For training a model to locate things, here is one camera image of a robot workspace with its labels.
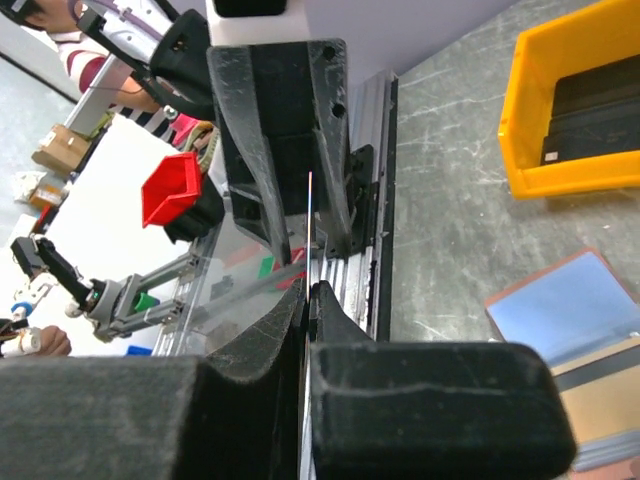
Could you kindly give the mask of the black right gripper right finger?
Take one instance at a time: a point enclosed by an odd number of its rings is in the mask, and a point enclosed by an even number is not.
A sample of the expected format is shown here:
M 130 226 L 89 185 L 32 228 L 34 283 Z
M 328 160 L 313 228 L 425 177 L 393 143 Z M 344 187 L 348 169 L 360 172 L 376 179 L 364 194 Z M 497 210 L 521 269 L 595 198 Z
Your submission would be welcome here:
M 553 479 L 576 442 L 551 372 L 504 342 L 372 340 L 326 282 L 311 291 L 319 479 Z

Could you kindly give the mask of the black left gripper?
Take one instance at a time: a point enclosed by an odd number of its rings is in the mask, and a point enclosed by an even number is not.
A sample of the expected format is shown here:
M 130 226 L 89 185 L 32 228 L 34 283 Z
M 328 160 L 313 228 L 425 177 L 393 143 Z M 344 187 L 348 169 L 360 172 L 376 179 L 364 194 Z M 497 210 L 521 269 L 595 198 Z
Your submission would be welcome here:
M 328 257 L 363 251 L 373 149 L 350 147 L 346 43 L 211 46 L 207 61 L 238 230 L 289 264 L 312 171 Z

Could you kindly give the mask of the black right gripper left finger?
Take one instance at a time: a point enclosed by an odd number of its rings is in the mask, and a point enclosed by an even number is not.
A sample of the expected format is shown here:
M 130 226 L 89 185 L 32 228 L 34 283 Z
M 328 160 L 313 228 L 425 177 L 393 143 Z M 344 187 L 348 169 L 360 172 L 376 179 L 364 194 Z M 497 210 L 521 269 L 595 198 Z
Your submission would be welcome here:
M 206 357 L 1 364 L 5 479 L 294 479 L 301 283 Z

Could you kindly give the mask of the pink leather card holder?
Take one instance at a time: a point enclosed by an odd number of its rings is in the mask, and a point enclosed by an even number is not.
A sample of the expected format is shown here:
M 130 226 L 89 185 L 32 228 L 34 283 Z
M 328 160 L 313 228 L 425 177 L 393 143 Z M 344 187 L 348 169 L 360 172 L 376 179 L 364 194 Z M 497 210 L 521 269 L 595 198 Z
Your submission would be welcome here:
M 536 350 L 573 428 L 573 479 L 635 479 L 639 466 L 639 305 L 593 248 L 488 298 L 501 339 Z

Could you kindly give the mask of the yellow bin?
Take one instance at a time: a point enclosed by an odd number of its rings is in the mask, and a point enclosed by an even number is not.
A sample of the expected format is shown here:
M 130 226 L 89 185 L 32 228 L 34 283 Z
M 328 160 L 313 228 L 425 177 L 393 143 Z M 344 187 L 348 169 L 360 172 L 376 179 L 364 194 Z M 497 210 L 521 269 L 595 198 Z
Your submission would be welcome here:
M 498 139 L 517 199 L 638 186 L 638 2 L 599 1 L 521 33 Z

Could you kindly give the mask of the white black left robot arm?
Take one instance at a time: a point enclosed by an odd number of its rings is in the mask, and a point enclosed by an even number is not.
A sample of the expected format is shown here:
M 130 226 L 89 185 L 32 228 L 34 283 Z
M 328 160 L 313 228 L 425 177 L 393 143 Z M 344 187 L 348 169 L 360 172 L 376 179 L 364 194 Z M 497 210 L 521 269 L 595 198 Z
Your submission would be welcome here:
M 282 263 L 287 221 L 310 213 L 326 254 L 360 247 L 361 187 L 349 145 L 347 50 L 299 31 L 299 1 L 90 1 L 79 27 L 164 106 L 219 129 L 233 217 Z

